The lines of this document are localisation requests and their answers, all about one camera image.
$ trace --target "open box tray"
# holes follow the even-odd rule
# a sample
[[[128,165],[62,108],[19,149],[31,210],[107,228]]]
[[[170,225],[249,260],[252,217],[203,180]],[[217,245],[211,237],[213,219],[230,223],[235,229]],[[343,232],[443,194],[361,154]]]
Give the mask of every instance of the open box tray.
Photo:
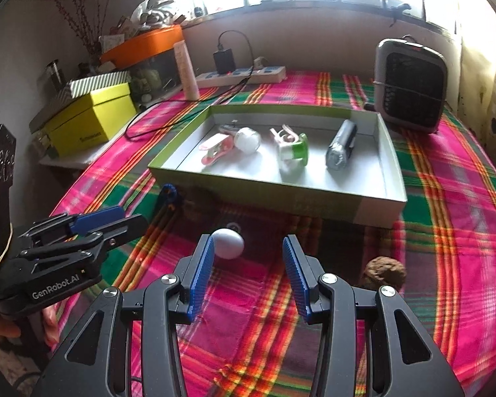
[[[198,147],[231,123],[258,131],[262,143],[254,154],[234,149],[215,163],[201,163]],[[353,153],[342,170],[325,165],[327,147],[344,119],[357,124]],[[309,142],[309,161],[279,166],[269,131],[287,124]],[[162,186],[199,186],[226,201],[297,215],[332,218],[391,228],[406,204],[399,163],[384,121],[378,113],[334,107],[297,105],[209,106],[180,131],[151,161]]]

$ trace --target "white ball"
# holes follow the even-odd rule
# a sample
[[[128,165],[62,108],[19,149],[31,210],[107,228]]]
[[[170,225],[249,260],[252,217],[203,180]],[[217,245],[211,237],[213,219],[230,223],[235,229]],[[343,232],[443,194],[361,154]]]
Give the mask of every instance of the white ball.
[[[228,228],[221,228],[212,234],[215,255],[231,260],[240,257],[244,250],[244,240],[241,234]]]
[[[253,154],[261,146],[261,135],[251,128],[241,128],[235,135],[233,142],[237,149],[245,154]]]

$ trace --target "pink and white clip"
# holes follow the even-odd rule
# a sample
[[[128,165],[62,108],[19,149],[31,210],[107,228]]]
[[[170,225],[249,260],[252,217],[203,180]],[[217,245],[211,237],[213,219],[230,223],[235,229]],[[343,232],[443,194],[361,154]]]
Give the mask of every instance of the pink and white clip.
[[[233,147],[233,136],[222,133],[215,134],[198,147],[199,151],[207,151],[207,154],[202,157],[202,164],[213,164],[221,156],[230,152]]]

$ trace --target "power strip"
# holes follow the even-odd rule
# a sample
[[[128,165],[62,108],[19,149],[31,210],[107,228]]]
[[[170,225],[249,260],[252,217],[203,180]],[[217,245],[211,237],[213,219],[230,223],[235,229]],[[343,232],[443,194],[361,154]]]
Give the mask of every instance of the power strip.
[[[216,71],[203,73],[197,76],[197,85],[199,88],[236,85],[249,74],[250,68],[238,68],[227,74],[218,74]],[[264,67],[261,70],[254,70],[248,83],[280,83],[286,78],[287,72],[284,66]]]

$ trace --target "table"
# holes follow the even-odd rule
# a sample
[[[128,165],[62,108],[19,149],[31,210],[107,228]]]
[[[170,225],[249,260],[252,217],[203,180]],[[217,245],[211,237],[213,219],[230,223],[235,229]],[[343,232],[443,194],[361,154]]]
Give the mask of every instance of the table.
[[[217,89],[201,91],[203,98]],[[361,108],[373,87],[355,76],[292,72],[279,84],[249,85],[228,104],[292,103]],[[164,103],[133,129],[145,131],[196,113],[206,104]],[[408,203],[391,230],[221,204],[214,220],[192,223],[179,209],[154,210],[159,188],[147,164],[181,129],[135,141],[119,138],[78,179],[55,213],[122,205],[151,225],[139,241],[110,253],[104,281],[59,305],[65,335],[108,285],[144,287],[192,253],[201,233],[228,222],[241,226],[246,249],[236,261],[216,259],[203,313],[178,327],[188,395],[308,395],[319,328],[298,317],[281,260],[285,234],[326,271],[356,284],[378,255],[407,268],[405,300],[433,336],[467,396],[496,368],[496,170],[471,133],[448,111],[426,135],[395,128],[393,143]],[[133,330],[132,374],[140,375],[140,330]],[[357,395],[365,389],[358,368]],[[133,393],[140,395],[139,383]]]

